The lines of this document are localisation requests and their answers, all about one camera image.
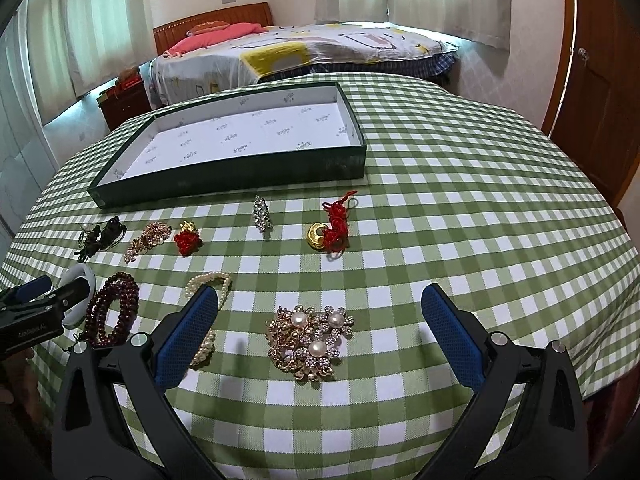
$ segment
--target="table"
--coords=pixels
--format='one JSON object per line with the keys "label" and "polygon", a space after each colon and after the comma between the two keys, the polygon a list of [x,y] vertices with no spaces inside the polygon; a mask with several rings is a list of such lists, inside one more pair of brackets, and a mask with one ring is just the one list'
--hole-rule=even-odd
{"label": "table", "polygon": [[[342,85],[367,139],[366,176],[259,190],[275,224],[269,241],[252,225],[256,190],[100,211],[87,185],[141,116],[53,178],[2,264],[0,285],[60,276],[74,262],[79,225],[112,214],[129,228],[127,237],[89,265],[98,286],[118,270],[135,277],[141,302],[133,332],[150,332],[180,309],[190,277],[229,272],[216,351],[167,397],[230,479],[370,478],[371,469],[376,478],[411,478],[470,399],[421,317],[430,282],[487,330],[517,343],[544,347],[561,338],[584,396],[638,362],[638,252],[595,187],[547,137],[513,111],[403,76],[322,74],[264,86],[328,80]],[[350,247],[332,260],[309,248],[305,230],[326,219],[322,202],[350,189],[358,190]],[[178,228],[182,219],[200,229],[197,254],[182,258],[166,243],[124,264],[127,242],[149,221]],[[335,381],[296,384],[266,357],[265,322],[279,305],[299,303],[344,306],[355,316]],[[108,325],[116,318],[110,311]],[[72,342],[67,332],[36,349],[50,407]],[[521,392],[514,389],[484,460],[504,442]],[[118,398],[153,460],[121,388]]]}

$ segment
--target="pearl necklace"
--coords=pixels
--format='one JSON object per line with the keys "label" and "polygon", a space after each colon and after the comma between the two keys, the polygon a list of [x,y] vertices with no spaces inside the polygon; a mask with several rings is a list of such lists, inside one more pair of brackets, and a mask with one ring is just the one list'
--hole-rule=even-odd
{"label": "pearl necklace", "polygon": [[[225,303],[229,285],[231,285],[231,277],[226,272],[208,272],[207,274],[201,274],[191,278],[184,287],[185,296],[187,299],[191,299],[203,283],[213,282],[216,279],[222,280],[222,291],[220,292],[220,299],[218,300],[218,310],[220,310]],[[202,340],[202,343],[200,343],[200,348],[198,348],[196,355],[194,355],[190,366],[196,366],[209,357],[209,354],[214,351],[213,340],[215,337],[216,334],[213,327],[211,327]]]}

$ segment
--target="red cord necklace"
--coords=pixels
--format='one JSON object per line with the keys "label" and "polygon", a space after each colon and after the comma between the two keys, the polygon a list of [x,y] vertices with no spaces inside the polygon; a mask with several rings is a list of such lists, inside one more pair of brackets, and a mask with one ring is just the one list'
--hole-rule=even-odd
{"label": "red cord necklace", "polygon": [[357,191],[350,191],[340,200],[329,204],[324,202],[322,208],[329,215],[329,223],[331,227],[322,230],[322,243],[324,248],[332,253],[341,253],[347,247],[347,238],[349,230],[347,228],[347,212],[344,203],[350,196],[355,195]]}

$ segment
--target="pearl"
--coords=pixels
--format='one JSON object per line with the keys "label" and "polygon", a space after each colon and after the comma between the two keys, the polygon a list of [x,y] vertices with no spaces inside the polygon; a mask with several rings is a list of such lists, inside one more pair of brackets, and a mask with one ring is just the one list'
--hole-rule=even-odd
{"label": "pearl", "polygon": [[324,343],[324,341],[320,340],[312,341],[309,345],[309,353],[313,357],[322,357],[326,354],[326,344]]}
{"label": "pearl", "polygon": [[327,323],[331,328],[340,328],[344,325],[344,316],[334,312],[327,317]]}
{"label": "pearl", "polygon": [[304,328],[306,326],[307,316],[304,312],[294,312],[291,314],[291,324],[296,328]]}

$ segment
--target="silver screw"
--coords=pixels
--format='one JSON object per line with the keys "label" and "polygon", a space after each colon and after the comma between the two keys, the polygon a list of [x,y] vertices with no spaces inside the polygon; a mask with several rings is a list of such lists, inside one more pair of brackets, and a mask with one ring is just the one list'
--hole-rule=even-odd
{"label": "silver screw", "polygon": [[144,343],[146,343],[147,339],[148,338],[146,337],[145,333],[138,332],[131,337],[131,344],[133,346],[142,346]]}
{"label": "silver screw", "polygon": [[74,352],[76,354],[81,354],[82,352],[84,352],[87,348],[87,343],[86,341],[79,341],[78,343],[76,343],[74,345]]}
{"label": "silver screw", "polygon": [[509,342],[509,338],[502,332],[494,332],[491,334],[491,341],[498,346],[505,346]]}
{"label": "silver screw", "polygon": [[564,346],[564,343],[562,341],[553,341],[551,343],[551,348],[553,348],[559,354],[566,350],[566,347]]}

